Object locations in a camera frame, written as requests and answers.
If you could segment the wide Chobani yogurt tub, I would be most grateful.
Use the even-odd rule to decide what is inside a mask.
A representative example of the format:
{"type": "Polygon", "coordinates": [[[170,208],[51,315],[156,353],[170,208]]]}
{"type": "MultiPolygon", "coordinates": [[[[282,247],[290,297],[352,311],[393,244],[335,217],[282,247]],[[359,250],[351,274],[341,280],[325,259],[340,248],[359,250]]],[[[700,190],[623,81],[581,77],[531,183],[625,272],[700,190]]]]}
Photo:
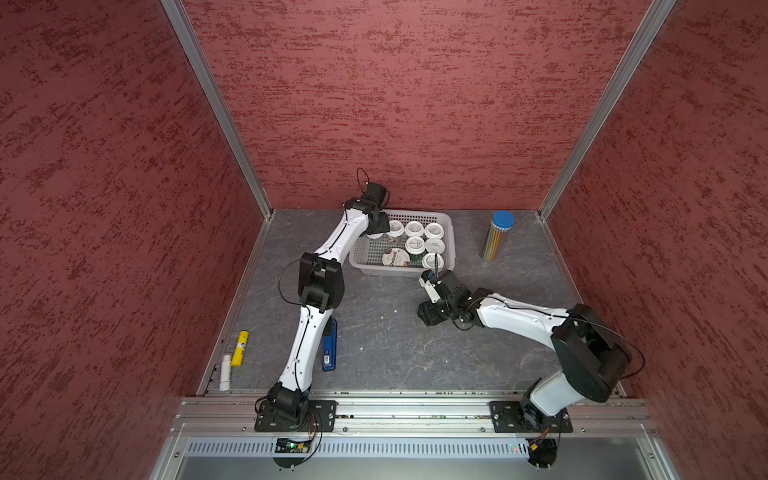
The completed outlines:
{"type": "Polygon", "coordinates": [[[386,267],[407,268],[410,254],[401,248],[392,248],[382,255],[382,265],[386,267]]]}

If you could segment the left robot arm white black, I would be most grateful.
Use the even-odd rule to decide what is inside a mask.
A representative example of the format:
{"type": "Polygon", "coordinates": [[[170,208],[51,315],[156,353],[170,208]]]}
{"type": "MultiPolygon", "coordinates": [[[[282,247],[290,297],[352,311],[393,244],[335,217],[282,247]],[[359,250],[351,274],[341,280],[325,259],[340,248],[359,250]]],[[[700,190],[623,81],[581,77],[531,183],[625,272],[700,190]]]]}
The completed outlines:
{"type": "Polygon", "coordinates": [[[302,426],[308,414],[315,355],[345,292],[343,263],[360,237],[389,231],[387,201],[387,194],[364,194],[345,202],[329,238],[298,261],[299,325],[286,366],[266,400],[271,412],[291,428],[302,426]]]}

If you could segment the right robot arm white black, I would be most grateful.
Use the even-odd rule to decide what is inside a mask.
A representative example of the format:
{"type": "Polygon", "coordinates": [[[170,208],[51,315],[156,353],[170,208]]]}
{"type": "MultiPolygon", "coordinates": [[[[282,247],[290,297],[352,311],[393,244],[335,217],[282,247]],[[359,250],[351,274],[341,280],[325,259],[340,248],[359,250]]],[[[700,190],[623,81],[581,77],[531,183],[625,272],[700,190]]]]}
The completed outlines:
{"type": "Polygon", "coordinates": [[[582,400],[607,401],[632,362],[628,341],[586,305],[536,306],[445,278],[421,279],[419,285],[427,294],[417,311],[424,324],[500,330],[552,352],[557,369],[535,381],[520,401],[522,415],[533,423],[582,400]]]}

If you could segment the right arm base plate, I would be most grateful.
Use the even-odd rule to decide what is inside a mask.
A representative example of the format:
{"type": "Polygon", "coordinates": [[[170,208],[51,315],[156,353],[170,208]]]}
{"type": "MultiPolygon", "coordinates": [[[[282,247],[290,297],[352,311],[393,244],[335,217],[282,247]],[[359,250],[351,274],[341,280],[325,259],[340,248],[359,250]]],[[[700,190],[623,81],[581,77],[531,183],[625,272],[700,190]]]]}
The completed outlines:
{"type": "Polygon", "coordinates": [[[491,401],[488,407],[496,433],[543,434],[548,431],[565,434],[573,432],[566,409],[548,416],[529,402],[491,401]]]}

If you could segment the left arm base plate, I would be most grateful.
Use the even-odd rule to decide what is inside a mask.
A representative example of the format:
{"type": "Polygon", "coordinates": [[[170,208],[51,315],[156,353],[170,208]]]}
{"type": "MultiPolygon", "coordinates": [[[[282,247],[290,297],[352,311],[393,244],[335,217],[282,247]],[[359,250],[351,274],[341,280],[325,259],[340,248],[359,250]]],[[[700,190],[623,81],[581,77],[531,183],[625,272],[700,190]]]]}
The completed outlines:
{"type": "Polygon", "coordinates": [[[274,406],[263,400],[256,408],[256,432],[326,433],[334,430],[338,403],[333,400],[305,400],[296,409],[274,406]]]}

